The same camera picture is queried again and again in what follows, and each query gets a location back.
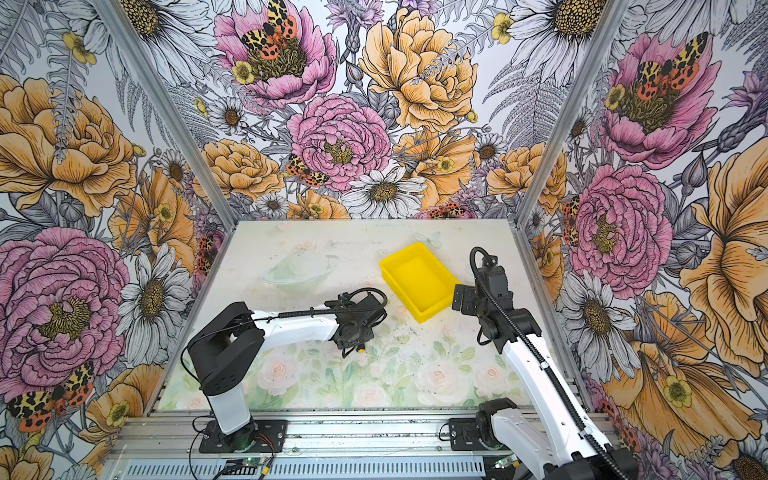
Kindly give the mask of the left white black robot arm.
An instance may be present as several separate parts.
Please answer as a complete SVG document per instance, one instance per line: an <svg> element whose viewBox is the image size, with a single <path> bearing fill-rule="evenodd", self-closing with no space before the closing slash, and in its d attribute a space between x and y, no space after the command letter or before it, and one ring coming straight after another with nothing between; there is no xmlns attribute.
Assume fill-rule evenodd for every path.
<svg viewBox="0 0 768 480"><path fill-rule="evenodd" d="M388 297L363 287L317 307L263 312L245 302L225 307L187 342L185 371L205 396L213 419L201 433L201 454L278 453L285 421L260 425L251 414L243 381L258 355L304 342L332 342L343 357L362 351L387 317Z"/></svg>

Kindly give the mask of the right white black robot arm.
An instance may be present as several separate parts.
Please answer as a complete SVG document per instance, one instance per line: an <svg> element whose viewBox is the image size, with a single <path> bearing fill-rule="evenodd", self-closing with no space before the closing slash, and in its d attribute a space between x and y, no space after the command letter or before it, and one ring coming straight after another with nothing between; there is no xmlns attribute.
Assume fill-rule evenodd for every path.
<svg viewBox="0 0 768 480"><path fill-rule="evenodd" d="M474 282L458 284L452 308L477 319L479 345L491 345L511 367L538 416L531 423L509 399L477 411L481 441L504 447L534 479L635 479L632 452L614 445L568 387L533 314L514 305L504 268L476 246L469 253Z"/></svg>

